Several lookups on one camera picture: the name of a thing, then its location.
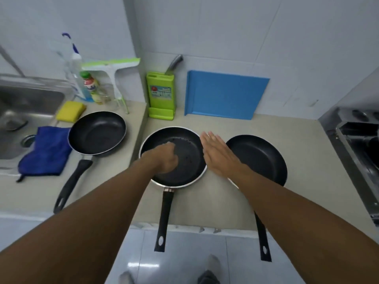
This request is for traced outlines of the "stainless steel gas stove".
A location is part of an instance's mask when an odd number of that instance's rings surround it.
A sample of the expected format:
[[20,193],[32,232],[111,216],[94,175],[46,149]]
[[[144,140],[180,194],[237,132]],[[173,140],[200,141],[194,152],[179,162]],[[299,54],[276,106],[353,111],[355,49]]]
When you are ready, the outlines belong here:
[[379,228],[379,110],[334,107],[319,122]]

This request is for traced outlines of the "green knife holder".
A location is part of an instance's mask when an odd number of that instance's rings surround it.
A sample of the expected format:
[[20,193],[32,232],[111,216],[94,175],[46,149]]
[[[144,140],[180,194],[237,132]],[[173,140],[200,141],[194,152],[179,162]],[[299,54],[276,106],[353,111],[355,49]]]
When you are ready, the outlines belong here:
[[150,71],[146,75],[152,119],[172,121],[176,112],[174,75]]

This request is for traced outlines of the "person's left forearm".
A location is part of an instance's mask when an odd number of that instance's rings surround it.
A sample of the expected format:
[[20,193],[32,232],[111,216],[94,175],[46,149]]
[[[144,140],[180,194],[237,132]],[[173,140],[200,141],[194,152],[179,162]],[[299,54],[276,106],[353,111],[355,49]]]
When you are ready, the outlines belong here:
[[160,168],[141,158],[16,240],[0,252],[0,284],[104,283]]

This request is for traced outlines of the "green and white squeegee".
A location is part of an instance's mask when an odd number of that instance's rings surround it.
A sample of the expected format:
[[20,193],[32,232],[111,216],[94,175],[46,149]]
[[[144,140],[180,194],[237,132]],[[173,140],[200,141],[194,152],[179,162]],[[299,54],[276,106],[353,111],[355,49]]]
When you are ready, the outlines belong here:
[[85,71],[103,71],[110,78],[113,85],[115,100],[125,114],[129,114],[126,101],[117,87],[116,72],[121,69],[136,67],[140,64],[140,58],[113,59],[108,61],[93,61],[82,63]]

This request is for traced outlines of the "blue cutting board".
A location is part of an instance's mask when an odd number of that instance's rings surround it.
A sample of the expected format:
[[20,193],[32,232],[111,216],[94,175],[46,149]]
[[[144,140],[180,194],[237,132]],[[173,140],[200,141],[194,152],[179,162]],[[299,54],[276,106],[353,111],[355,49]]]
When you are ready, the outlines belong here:
[[269,78],[190,70],[184,115],[251,120]]

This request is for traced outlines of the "person's right hand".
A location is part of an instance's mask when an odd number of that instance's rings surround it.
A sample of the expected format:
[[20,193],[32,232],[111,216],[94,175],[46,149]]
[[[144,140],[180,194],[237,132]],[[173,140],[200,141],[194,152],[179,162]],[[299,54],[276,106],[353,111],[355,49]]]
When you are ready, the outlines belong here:
[[203,154],[207,167],[224,178],[233,179],[246,168],[246,165],[241,163],[223,139],[222,151],[204,151]]

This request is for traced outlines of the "person's right forearm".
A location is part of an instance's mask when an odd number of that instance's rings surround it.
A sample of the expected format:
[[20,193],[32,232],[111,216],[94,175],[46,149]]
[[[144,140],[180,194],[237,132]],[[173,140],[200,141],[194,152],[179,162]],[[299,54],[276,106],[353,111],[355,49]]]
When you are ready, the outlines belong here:
[[379,244],[243,164],[226,170],[307,284],[379,284]]

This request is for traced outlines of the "stainless steel sink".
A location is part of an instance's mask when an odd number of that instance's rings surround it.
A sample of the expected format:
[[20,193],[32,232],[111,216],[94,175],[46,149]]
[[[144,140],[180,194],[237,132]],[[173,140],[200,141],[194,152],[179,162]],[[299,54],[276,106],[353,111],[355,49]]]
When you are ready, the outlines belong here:
[[21,140],[38,127],[56,126],[59,109],[74,99],[65,81],[0,76],[0,175],[19,176],[19,161],[34,147],[22,148]]

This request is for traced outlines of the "blue cloth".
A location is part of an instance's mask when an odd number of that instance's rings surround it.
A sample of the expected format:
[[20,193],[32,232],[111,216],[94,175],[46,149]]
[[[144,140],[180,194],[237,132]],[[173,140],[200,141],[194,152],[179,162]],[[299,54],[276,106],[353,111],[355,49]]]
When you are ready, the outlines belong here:
[[38,127],[33,150],[18,164],[21,182],[28,176],[59,176],[69,159],[72,148],[68,142],[70,128]]

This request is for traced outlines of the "white and blue dish brush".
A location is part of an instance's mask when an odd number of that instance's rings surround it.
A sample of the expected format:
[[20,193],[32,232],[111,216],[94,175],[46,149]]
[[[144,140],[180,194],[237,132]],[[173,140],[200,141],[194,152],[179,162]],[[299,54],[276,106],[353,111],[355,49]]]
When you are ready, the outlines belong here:
[[84,80],[80,76],[80,72],[82,71],[82,57],[80,56],[76,45],[73,43],[71,36],[68,33],[62,33],[62,36],[67,37],[72,45],[72,53],[69,55],[69,60],[66,61],[66,78],[70,82],[74,93],[78,98],[92,103],[92,96],[84,86]]

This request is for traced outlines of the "person's white shoe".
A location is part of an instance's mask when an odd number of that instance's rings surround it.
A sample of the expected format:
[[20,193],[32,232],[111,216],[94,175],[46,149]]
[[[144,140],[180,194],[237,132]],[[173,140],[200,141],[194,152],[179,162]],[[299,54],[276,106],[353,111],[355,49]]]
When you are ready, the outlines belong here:
[[135,284],[130,271],[125,271],[122,274],[120,274],[118,278],[118,284]]
[[197,284],[220,284],[222,266],[220,260],[213,254],[208,257],[206,270],[198,277]]

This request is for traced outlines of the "metal-handled knife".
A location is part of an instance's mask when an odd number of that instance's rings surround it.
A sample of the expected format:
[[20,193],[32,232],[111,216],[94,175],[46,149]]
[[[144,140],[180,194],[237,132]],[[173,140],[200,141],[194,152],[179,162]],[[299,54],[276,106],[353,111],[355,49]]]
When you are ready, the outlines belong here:
[[183,61],[183,55],[182,54],[179,54],[177,55],[173,61],[170,63],[170,65],[168,66],[167,70],[165,71],[165,75],[173,75],[175,69],[177,68],[177,66]]

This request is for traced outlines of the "black frying pan silver rim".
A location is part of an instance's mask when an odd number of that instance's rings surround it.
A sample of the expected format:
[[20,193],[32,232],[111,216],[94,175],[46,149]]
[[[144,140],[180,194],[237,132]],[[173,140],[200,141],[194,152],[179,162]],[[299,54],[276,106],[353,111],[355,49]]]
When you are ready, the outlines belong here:
[[151,182],[162,187],[163,199],[159,227],[155,242],[155,252],[165,252],[168,220],[174,193],[198,181],[206,172],[203,146],[200,136],[184,127],[170,126],[151,133],[142,143],[139,157],[161,144],[171,142],[175,145],[174,154],[178,156],[178,166],[166,174],[155,175]]

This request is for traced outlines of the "green-capped bottle red label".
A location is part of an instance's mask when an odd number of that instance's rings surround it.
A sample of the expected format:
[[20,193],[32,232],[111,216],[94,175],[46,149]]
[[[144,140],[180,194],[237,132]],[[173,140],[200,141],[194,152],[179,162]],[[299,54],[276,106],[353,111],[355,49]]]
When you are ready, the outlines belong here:
[[98,82],[92,77],[91,73],[89,71],[80,71],[80,76],[83,79],[84,86],[90,93],[93,101],[97,103],[98,105],[102,105],[103,101],[101,99],[101,96],[99,94],[99,85]]

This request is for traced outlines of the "yellow sponge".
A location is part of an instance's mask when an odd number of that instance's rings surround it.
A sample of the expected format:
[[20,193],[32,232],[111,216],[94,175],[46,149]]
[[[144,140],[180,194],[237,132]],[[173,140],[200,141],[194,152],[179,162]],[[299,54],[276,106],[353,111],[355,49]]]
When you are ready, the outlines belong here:
[[87,106],[83,103],[67,101],[58,111],[56,120],[66,123],[75,123],[86,109]]

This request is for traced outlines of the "metal sink drain strainer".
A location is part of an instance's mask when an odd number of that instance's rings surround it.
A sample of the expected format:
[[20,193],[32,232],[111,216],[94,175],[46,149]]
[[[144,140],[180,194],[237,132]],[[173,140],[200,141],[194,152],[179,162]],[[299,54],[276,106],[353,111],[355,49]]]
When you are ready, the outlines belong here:
[[36,138],[36,135],[35,134],[31,134],[31,135],[27,135],[25,136],[21,142],[20,142],[20,146],[22,148],[30,148],[33,143],[35,142],[35,138]]

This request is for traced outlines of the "person's left hand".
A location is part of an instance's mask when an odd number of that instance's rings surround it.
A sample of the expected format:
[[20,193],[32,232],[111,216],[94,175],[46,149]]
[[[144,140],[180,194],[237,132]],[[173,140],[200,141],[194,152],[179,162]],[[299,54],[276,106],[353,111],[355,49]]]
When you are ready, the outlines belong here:
[[173,171],[178,166],[178,156],[174,153],[175,144],[167,142],[144,152],[141,161],[155,175]]

